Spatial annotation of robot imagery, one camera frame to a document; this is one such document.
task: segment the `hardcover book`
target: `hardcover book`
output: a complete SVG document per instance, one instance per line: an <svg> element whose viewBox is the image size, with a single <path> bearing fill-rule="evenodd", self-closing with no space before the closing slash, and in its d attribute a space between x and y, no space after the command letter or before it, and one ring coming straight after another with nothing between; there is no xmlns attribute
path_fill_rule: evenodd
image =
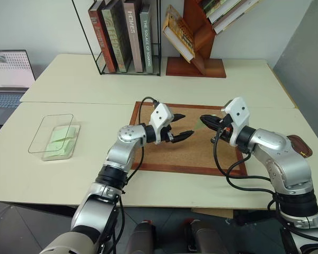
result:
<svg viewBox="0 0 318 254"><path fill-rule="evenodd" d="M224 4L222 4L217 10L215 10L208 19L211 24L214 24L218 21L222 16L224 16L227 12L229 12L240 0L227 0Z"/></svg>
<svg viewBox="0 0 318 254"><path fill-rule="evenodd" d="M131 63L131 46L127 32L122 0L113 0L102 10L108 35L119 70L127 72Z"/></svg>
<svg viewBox="0 0 318 254"><path fill-rule="evenodd" d="M241 0L228 13L212 25L216 33L220 33L248 12L259 0Z"/></svg>
<svg viewBox="0 0 318 254"><path fill-rule="evenodd" d="M139 13L142 7L142 0L126 0L123 3L125 9L125 17L127 22L127 29L129 40L131 43L131 50L133 62L136 72L143 72L143 42L142 32L140 27Z"/></svg>
<svg viewBox="0 0 318 254"><path fill-rule="evenodd" d="M153 73L152 45L151 45L151 6L145 4L140 13L142 27L145 67L147 73Z"/></svg>
<svg viewBox="0 0 318 254"><path fill-rule="evenodd" d="M211 6L210 8L205 10L206 13L206 17L210 17L212 13L214 13L217 9L219 9L219 7L224 4L226 2L226 0L218 0L216 1L216 3Z"/></svg>
<svg viewBox="0 0 318 254"><path fill-rule="evenodd" d="M196 56L193 32L172 5L166 11L163 33L188 63Z"/></svg>
<svg viewBox="0 0 318 254"><path fill-rule="evenodd" d="M105 7L104 1L97 1L89 8L89 16L98 39L102 55L109 72L116 72L118 65L113 53L112 44L108 36L105 22L102 17L101 10Z"/></svg>

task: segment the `gray wall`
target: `gray wall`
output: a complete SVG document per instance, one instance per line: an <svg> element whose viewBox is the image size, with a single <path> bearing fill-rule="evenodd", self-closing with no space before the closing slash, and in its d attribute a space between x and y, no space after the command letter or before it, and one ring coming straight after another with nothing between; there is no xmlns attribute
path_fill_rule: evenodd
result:
<svg viewBox="0 0 318 254"><path fill-rule="evenodd" d="M274 71L318 136L318 0L309 6Z"/></svg>
<svg viewBox="0 0 318 254"><path fill-rule="evenodd" d="M87 10L93 0L74 0L94 53L99 45ZM274 66L302 20L311 0L261 0L215 40L212 57L266 59ZM162 0L162 22L168 4L180 13L183 0ZM37 76L60 53L89 48L70 0L0 1L0 49L27 49ZM162 37L164 56L179 53Z"/></svg>

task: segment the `cork board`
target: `cork board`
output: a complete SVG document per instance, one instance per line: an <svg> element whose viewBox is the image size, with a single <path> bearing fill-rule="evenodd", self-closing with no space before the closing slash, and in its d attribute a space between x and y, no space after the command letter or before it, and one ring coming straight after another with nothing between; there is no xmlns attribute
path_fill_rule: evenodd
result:
<svg viewBox="0 0 318 254"><path fill-rule="evenodd" d="M178 143L163 142L159 145L149 143L145 145L144 161L139 170L163 171L174 173L200 174L223 176L217 169L213 158L213 144L210 139L215 131L197 124L199 117L204 114L222 116L218 106L199 106L185 104L167 104L173 113L184 114L186 117L171 123L171 132L178 135L180 132L193 130L194 134L188 139ZM140 102L136 102L130 120L131 125L138 123L138 110ZM148 123L153 112L152 103L144 102L141 111L141 122ZM218 143L218 160L226 171L229 166L240 159L242 153L237 148L220 140ZM132 169L135 169L141 159L141 149L135 155ZM232 170L232 175L246 176L245 164L240 164Z"/></svg>

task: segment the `wooden bookshelf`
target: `wooden bookshelf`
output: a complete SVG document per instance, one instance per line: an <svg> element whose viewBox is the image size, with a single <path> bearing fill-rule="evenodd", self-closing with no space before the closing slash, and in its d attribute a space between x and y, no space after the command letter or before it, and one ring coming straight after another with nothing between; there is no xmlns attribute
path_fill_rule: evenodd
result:
<svg viewBox="0 0 318 254"><path fill-rule="evenodd" d="M194 34L196 57L190 64L182 56L168 57L168 76L226 78L223 61L210 58L216 32L200 7L200 2L201 0L185 0L183 14Z"/></svg>

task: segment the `wooden frame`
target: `wooden frame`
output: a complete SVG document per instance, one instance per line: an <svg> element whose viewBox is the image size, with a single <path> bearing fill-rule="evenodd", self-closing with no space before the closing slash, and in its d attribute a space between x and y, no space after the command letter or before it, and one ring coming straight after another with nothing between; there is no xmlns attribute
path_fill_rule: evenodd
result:
<svg viewBox="0 0 318 254"><path fill-rule="evenodd" d="M135 107L131 116L130 125L135 125L137 121L137 116L139 112L141 102L136 102ZM143 105L151 106L152 103L144 102ZM169 107L180 107L180 108L202 108L211 110L220 110L222 107L219 106L204 106L204 105L188 105L188 104L170 104L166 103ZM236 156L238 160L243 159L242 153L236 150ZM139 164L135 162L132 169L135 169ZM164 165L164 164L147 164L143 163L139 170L147 171L162 171L162 172L172 172L172 173L186 173L186 174L200 174L200 175L213 175L213 176L223 176L222 173L217 170L216 166L212 168L208 167L193 167L193 166L176 166L176 165ZM239 170L233 170L231 173L233 176L247 176L245 163L239 165Z"/></svg>

